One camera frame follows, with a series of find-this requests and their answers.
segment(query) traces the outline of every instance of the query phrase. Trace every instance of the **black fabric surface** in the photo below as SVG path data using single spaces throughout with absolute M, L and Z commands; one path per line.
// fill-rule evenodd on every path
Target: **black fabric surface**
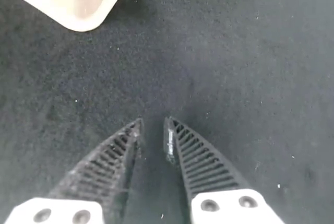
M 0 221 L 141 116 L 125 223 L 183 223 L 180 177 L 162 151 L 173 115 L 286 223 L 332 223 L 333 1 L 119 0 L 77 33 L 0 0 Z

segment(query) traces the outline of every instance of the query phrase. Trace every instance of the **dark carpet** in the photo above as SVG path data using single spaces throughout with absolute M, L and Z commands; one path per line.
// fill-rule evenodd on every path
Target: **dark carpet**
M 77 33 L 0 0 L 0 222 L 140 116 L 125 223 L 183 223 L 162 151 L 173 115 L 287 224 L 332 223 L 333 14 L 334 0 L 119 0 Z

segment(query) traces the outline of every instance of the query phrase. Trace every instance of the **screw hole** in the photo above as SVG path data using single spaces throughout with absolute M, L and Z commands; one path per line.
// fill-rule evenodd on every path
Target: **screw hole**
M 73 216 L 73 224 L 87 224 L 90 220 L 90 212 L 87 210 L 81 210 L 75 213 Z
M 33 217 L 33 221 L 36 223 L 41 223 L 46 221 L 51 215 L 51 209 L 45 208 L 39 211 L 35 216 Z
M 257 202 L 249 197 L 249 196 L 242 196 L 240 199 L 239 199 L 239 204 L 242 206 L 242 207 L 247 207 L 247 208 L 254 208 L 254 207 L 257 207 Z
M 216 212 L 219 210 L 218 204 L 211 199 L 206 199 L 205 201 L 203 201 L 200 204 L 200 207 L 203 211 L 207 211 L 207 212 Z

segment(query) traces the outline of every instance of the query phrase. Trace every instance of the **white mounting bracket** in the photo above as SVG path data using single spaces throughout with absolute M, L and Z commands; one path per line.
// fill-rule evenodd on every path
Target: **white mounting bracket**
M 104 224 L 97 202 L 33 198 L 15 207 L 5 224 Z
M 191 218 L 193 224 L 284 224 L 250 189 L 200 193 L 192 200 Z

